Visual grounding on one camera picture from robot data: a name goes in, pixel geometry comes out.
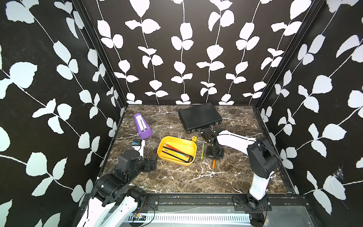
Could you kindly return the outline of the red-sleeved hex key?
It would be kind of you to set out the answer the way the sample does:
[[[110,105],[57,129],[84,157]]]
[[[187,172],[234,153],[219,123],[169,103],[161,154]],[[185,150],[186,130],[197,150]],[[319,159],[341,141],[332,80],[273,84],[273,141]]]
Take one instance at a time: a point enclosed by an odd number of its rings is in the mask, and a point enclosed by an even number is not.
[[[174,153],[178,153],[180,156],[184,156],[186,159],[191,159],[192,158],[191,155],[189,155],[189,154],[187,154],[185,152],[182,152],[181,150],[179,150],[179,149],[177,149],[177,148],[175,148],[175,147],[173,147],[173,146],[171,146],[169,144],[165,144],[163,146],[163,148],[168,149],[168,150],[171,150]]]

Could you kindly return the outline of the green-sleeved hex key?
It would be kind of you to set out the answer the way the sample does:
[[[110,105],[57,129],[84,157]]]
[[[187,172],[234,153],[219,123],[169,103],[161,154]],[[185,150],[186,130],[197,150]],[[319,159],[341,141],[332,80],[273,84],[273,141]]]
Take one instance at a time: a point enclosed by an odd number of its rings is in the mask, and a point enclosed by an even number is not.
[[[204,147],[205,147],[205,143],[202,144],[202,151],[201,151],[201,157],[200,157],[201,160],[203,160]]]

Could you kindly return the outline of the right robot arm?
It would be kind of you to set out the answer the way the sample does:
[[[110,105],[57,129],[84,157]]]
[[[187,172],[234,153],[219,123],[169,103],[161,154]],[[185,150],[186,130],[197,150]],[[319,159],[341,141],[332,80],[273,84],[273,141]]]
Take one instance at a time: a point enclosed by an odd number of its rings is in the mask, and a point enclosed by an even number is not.
[[[248,202],[260,202],[265,199],[271,176],[279,167],[279,159],[273,146],[265,137],[258,139],[231,133],[227,130],[201,131],[203,139],[209,143],[205,156],[214,161],[224,157],[224,146],[234,148],[246,154],[253,171],[251,187],[247,193]]]

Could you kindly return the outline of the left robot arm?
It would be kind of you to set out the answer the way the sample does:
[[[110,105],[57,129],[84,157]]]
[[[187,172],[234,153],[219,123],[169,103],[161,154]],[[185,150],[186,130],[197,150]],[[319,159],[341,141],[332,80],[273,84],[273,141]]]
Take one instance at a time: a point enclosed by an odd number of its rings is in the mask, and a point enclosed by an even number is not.
[[[74,227],[119,227],[132,213],[147,205],[147,193],[130,183],[140,174],[156,170],[156,157],[144,158],[137,150],[128,149],[118,163],[95,183],[79,209]]]

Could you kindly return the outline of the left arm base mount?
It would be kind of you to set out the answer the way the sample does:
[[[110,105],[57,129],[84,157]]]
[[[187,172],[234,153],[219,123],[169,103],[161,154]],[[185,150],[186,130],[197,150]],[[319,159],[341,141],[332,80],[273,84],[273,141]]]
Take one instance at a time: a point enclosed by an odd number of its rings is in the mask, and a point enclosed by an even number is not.
[[[138,204],[136,211],[146,212],[146,211],[157,211],[159,205],[159,196],[153,194],[147,194],[145,199]]]

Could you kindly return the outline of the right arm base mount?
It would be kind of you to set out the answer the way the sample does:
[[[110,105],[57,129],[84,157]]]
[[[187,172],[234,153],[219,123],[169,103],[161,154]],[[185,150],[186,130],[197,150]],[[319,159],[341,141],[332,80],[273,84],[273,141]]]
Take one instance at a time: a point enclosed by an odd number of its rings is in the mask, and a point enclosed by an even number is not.
[[[272,208],[268,203],[268,197],[264,196],[261,200],[256,200],[250,195],[240,195],[232,197],[233,206],[236,211],[244,211],[246,213],[259,213],[263,211],[271,211]]]

